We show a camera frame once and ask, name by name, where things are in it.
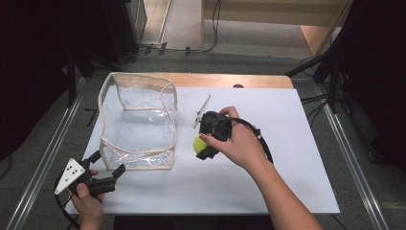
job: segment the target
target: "white paper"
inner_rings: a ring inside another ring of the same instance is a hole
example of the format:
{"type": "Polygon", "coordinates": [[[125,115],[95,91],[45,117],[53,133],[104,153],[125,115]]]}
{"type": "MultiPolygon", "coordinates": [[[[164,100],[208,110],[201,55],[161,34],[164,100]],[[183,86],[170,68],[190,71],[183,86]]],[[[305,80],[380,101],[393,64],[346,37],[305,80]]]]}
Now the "white paper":
{"type": "MultiPolygon", "coordinates": [[[[320,153],[295,89],[178,87],[175,119],[178,142],[171,170],[127,171],[116,191],[105,195],[106,214],[114,215],[250,215],[267,209],[258,187],[242,168],[223,154],[204,161],[195,157],[192,128],[208,94],[208,111],[237,108],[239,117],[261,129],[278,172],[295,195],[315,214],[339,213],[320,153]]],[[[84,158],[99,148],[98,119],[84,158]]],[[[101,160],[91,166],[98,177],[111,176],[101,160]]],[[[72,204],[69,213],[75,213],[72,204]]]]}

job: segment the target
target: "hand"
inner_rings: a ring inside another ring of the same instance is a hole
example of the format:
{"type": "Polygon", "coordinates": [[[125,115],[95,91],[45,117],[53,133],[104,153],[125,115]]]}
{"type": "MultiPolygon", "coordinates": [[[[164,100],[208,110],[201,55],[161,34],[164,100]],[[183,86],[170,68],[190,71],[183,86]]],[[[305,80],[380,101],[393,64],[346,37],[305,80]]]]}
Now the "hand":
{"type": "MultiPolygon", "coordinates": [[[[91,170],[90,173],[97,175],[99,172],[91,170]]],[[[81,218],[80,229],[99,229],[104,220],[102,208],[104,194],[98,195],[97,199],[93,198],[90,196],[89,189],[84,183],[78,184],[77,192],[78,197],[73,195],[72,201],[81,218]]]]}
{"type": "MultiPolygon", "coordinates": [[[[219,113],[239,118],[237,110],[233,106],[225,107],[219,113]]],[[[200,134],[200,138],[209,146],[224,153],[231,161],[246,171],[250,171],[261,162],[268,161],[257,136],[243,124],[232,121],[232,135],[226,142],[218,141],[203,133],[200,134]]]]}

